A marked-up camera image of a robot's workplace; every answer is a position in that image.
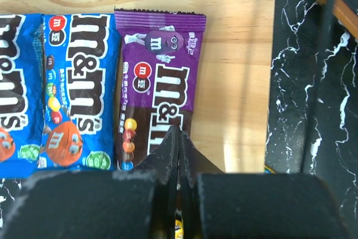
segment blue m&m's bag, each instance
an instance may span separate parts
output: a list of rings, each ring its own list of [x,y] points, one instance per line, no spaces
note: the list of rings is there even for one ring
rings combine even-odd
[[[38,168],[113,168],[120,35],[114,15],[45,15],[45,126]]]
[[[41,14],[0,15],[0,178],[36,170],[43,117]]]

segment purple m&m's character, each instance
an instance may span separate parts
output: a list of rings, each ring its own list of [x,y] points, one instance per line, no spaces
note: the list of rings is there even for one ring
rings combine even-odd
[[[135,42],[144,45],[150,53],[156,55],[158,60],[170,63],[171,59],[175,59],[175,56],[169,56],[168,54],[174,53],[183,47],[184,38],[171,25],[152,30],[147,34],[125,35],[124,42],[125,44]]]

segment purple m&m's bag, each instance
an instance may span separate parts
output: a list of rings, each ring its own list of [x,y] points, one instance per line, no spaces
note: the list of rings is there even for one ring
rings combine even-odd
[[[130,170],[171,125],[190,133],[206,16],[115,10],[123,37],[117,167]]]

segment yellow candy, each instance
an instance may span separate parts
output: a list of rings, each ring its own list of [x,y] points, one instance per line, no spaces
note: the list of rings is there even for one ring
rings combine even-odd
[[[124,123],[124,129],[135,131],[136,130],[136,121],[135,121],[135,119],[132,119],[132,118],[126,119],[125,123]]]
[[[49,106],[49,108],[52,110],[52,111],[59,111],[60,108],[61,108],[61,104],[60,102],[57,100],[56,97],[50,97],[49,98],[49,101],[47,102],[47,105]]]

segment black marble surface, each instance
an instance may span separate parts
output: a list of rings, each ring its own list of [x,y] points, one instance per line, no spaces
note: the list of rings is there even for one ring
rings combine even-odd
[[[266,163],[276,172],[302,170],[323,179],[358,238],[358,44],[337,20],[324,56],[312,146],[303,161],[321,13],[315,0],[276,0]],[[0,179],[0,229],[2,212],[19,188],[20,180]]]

